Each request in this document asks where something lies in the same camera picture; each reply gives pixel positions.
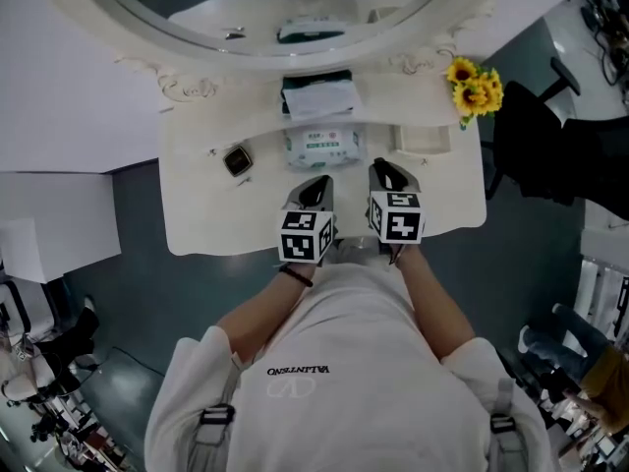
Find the plastic package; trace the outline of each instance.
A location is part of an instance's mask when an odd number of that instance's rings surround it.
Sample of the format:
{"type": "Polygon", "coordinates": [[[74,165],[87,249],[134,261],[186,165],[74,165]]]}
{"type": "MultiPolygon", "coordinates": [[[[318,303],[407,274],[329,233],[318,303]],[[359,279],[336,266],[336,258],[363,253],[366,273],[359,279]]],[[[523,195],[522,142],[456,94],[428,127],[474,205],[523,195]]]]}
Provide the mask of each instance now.
{"type": "Polygon", "coordinates": [[[367,157],[365,126],[315,124],[285,131],[286,161],[294,169],[321,169],[355,164],[367,157]]]}

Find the white box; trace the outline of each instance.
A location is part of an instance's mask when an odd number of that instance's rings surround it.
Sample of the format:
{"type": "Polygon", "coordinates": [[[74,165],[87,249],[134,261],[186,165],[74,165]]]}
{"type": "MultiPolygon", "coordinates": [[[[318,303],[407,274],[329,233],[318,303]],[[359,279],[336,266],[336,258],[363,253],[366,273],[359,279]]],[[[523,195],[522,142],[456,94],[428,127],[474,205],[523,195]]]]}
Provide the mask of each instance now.
{"type": "Polygon", "coordinates": [[[278,233],[280,261],[318,264],[334,239],[334,213],[283,209],[278,233]]]}
{"type": "Polygon", "coordinates": [[[449,153],[450,127],[393,126],[393,147],[398,153],[415,158],[449,153]]]}
{"type": "Polygon", "coordinates": [[[382,243],[419,245],[425,225],[420,193],[371,192],[370,226],[382,243]]]}

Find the wrist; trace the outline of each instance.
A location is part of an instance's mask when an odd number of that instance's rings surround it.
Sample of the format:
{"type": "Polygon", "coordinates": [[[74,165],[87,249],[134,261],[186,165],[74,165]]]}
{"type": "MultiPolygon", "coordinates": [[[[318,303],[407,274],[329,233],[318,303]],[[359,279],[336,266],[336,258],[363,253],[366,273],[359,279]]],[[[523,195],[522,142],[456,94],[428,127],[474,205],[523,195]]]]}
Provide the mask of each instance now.
{"type": "Polygon", "coordinates": [[[420,252],[419,245],[407,245],[404,247],[404,250],[402,250],[400,257],[395,264],[399,269],[404,269],[409,266],[417,267],[418,264],[425,262],[426,259],[424,259],[422,252],[420,252]]]}
{"type": "Polygon", "coordinates": [[[313,279],[315,276],[316,265],[314,264],[290,263],[288,267],[304,278],[313,279]]]}

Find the white t-shirt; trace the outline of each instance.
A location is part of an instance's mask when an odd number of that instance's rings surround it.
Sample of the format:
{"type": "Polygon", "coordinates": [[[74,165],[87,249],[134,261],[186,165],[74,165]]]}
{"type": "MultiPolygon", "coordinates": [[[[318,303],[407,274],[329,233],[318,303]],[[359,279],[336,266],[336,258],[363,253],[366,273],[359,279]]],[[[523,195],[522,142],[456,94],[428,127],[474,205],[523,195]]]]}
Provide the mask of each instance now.
{"type": "MultiPolygon", "coordinates": [[[[221,401],[233,366],[218,327],[180,341],[148,423],[149,472],[188,469],[200,413],[221,401]]],[[[399,272],[328,266],[240,376],[227,470],[484,471],[506,377],[484,339],[439,363],[399,272]]],[[[550,470],[538,409],[519,388],[513,406],[530,470],[550,470]]]]}

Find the black wristband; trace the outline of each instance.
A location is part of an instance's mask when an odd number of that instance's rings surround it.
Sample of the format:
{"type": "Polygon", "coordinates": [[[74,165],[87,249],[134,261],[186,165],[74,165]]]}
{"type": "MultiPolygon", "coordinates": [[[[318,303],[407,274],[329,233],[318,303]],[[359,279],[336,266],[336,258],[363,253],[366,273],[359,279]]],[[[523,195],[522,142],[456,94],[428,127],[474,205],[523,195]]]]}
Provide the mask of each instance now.
{"type": "Polygon", "coordinates": [[[293,276],[297,281],[304,283],[304,285],[306,285],[308,288],[311,288],[313,286],[313,283],[309,279],[307,279],[305,276],[301,276],[298,272],[289,268],[288,264],[281,266],[279,272],[285,272],[289,276],[293,276]]]}

